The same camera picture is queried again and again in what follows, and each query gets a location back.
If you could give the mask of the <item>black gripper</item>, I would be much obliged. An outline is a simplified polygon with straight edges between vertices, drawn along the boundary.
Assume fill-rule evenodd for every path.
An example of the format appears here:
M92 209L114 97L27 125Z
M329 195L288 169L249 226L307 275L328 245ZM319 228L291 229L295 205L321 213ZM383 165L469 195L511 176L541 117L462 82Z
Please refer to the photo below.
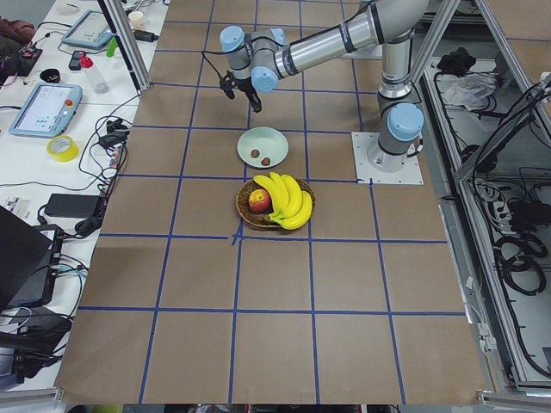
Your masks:
M245 93L247 99L249 100L249 103L254 103L252 105L253 112L260 113L262 111L262 103L259 96L257 95L257 91L252 85L251 78L248 77L246 79L236 79L235 83L238 89Z

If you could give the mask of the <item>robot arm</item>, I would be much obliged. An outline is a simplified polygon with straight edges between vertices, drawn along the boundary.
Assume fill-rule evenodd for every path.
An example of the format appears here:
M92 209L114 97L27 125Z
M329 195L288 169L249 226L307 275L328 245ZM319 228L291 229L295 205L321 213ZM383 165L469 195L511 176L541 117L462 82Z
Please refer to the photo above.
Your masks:
M358 11L337 25L299 40L287 42L280 28L245 32L228 26L220 44L229 69L219 77L228 98L239 89L254 112L262 109L262 93L278 83L329 60L363 47L382 47L381 82L378 88L383 130L368 149L368 160L378 170L394 172L406 159L424 125L420 94L412 80L412 36L428 7L426 1L362 1Z

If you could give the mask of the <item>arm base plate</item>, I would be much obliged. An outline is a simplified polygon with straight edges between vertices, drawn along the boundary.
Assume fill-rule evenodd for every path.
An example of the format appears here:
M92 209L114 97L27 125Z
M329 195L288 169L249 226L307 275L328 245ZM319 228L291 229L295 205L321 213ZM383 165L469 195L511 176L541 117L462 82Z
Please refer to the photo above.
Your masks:
M351 134L356 181L362 184L423 185L418 157L411 144L406 154L388 155L378 145L379 133Z

